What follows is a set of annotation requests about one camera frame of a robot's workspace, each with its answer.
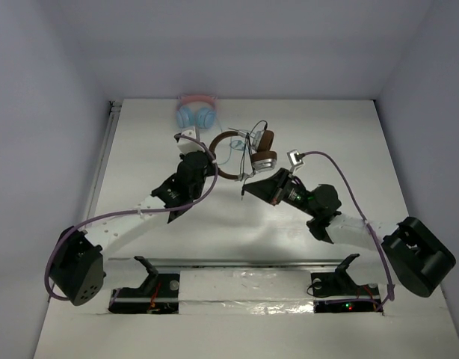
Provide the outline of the brown silver headphones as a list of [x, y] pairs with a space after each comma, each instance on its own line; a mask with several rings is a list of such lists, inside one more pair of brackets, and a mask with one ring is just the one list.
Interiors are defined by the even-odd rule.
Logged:
[[237, 174], [230, 174], [222, 169], [223, 163], [218, 163], [220, 175], [226, 180], [244, 181], [258, 173], [272, 171], [277, 164], [277, 153], [273, 151], [274, 132], [264, 128], [260, 131], [248, 132], [230, 129], [217, 135], [209, 149], [216, 155], [217, 146], [226, 139], [239, 137], [242, 140], [241, 159]]

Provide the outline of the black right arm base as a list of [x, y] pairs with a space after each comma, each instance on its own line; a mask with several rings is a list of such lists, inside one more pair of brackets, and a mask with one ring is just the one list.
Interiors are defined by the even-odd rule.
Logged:
[[348, 268], [359, 254], [344, 258], [333, 271], [313, 272], [306, 288], [315, 313], [383, 313], [377, 284], [356, 284]]

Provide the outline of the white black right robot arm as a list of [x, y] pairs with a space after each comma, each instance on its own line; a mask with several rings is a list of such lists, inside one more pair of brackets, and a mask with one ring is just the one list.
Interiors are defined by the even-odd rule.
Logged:
[[341, 212], [334, 186], [318, 185], [309, 190], [290, 171], [243, 186], [248, 194], [276, 206], [286, 203], [307, 214], [312, 236], [332, 245], [350, 245], [376, 251], [383, 270], [393, 274], [408, 291], [427, 298], [455, 267], [454, 254], [415, 217], [398, 223], [370, 221], [364, 215], [351, 217]]

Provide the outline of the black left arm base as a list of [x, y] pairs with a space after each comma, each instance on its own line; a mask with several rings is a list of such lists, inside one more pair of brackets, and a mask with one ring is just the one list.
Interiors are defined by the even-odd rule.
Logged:
[[108, 311], [113, 314], [178, 314], [179, 272], [159, 272], [146, 258], [134, 261], [145, 268], [145, 278], [138, 286], [112, 290]]

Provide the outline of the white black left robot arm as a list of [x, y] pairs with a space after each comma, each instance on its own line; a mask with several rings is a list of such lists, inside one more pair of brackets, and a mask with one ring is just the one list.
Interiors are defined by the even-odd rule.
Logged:
[[65, 229], [48, 259], [44, 286], [51, 298], [81, 306], [103, 288], [105, 262], [143, 234], [175, 221], [210, 193], [207, 178], [218, 178], [210, 151], [180, 156], [168, 177], [134, 209], [89, 218]]

